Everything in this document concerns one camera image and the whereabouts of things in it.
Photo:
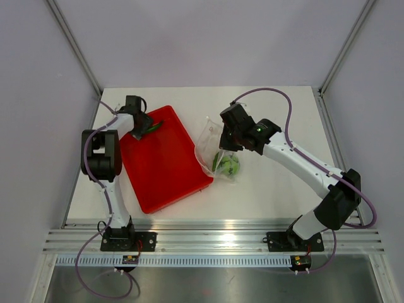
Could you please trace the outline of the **dark green toy pepper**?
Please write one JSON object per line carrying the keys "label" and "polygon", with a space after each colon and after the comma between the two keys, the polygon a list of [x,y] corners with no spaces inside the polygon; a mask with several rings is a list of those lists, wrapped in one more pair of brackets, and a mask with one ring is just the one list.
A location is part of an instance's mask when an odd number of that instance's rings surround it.
{"label": "dark green toy pepper", "polygon": [[160,121],[152,126],[150,126],[146,131],[145,134],[150,134],[152,132],[157,131],[162,125],[163,125],[164,121]]}

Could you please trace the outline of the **clear dotted zip bag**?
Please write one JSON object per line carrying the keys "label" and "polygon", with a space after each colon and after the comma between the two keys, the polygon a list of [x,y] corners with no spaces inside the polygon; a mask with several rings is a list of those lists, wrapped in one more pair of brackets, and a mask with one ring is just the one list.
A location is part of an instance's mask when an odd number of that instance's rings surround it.
{"label": "clear dotted zip bag", "polygon": [[238,173],[233,177],[226,177],[218,172],[212,171],[212,163],[215,154],[218,151],[223,151],[223,156],[229,153],[235,153],[234,151],[221,150],[219,148],[220,136],[222,134],[223,127],[206,117],[206,124],[196,142],[194,148],[195,157],[201,166],[203,172],[214,179],[226,180],[227,182],[235,182],[236,177],[241,171],[241,166]]}

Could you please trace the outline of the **green toy watermelon ball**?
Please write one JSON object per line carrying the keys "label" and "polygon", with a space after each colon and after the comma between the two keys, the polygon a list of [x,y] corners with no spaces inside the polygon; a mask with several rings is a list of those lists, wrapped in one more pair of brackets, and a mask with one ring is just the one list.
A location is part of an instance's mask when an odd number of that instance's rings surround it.
{"label": "green toy watermelon ball", "polygon": [[219,173],[226,177],[235,176],[240,169],[240,161],[235,153],[229,153],[222,157],[218,164]]}

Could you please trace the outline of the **green toy chili pepper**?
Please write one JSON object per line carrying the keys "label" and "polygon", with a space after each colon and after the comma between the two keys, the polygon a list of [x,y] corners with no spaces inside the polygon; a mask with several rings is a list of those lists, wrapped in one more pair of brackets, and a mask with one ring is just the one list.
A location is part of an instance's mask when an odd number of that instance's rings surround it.
{"label": "green toy chili pepper", "polygon": [[213,172],[218,172],[220,170],[220,163],[223,158],[223,151],[218,151],[214,158],[213,158],[213,163],[212,163],[212,171]]}

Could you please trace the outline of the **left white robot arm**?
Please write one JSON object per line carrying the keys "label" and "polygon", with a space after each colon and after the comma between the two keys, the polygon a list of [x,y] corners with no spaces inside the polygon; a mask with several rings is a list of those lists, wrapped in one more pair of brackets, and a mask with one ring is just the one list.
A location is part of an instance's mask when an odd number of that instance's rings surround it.
{"label": "left white robot arm", "polygon": [[123,162],[120,140],[130,134],[140,140],[153,124],[146,113],[143,97],[128,95],[125,104],[112,110],[112,119],[97,129],[81,134],[81,171],[97,184],[107,221],[98,231],[102,236],[101,250],[107,252],[141,252],[142,236],[137,235],[121,191],[120,175]]}

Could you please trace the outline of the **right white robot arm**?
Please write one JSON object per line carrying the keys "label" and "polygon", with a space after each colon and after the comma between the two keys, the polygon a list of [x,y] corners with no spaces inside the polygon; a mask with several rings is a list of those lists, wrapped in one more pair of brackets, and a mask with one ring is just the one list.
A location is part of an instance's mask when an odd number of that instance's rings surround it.
{"label": "right white robot arm", "polygon": [[270,233],[270,251],[303,252],[316,244],[315,235],[339,230],[360,203],[356,190],[360,175],[353,169],[343,172],[327,164],[306,160],[292,148],[286,134],[268,119],[255,122],[235,103],[220,113],[223,132],[219,147],[232,152],[244,149],[274,160],[303,180],[322,200],[317,207],[298,217],[284,232]]}

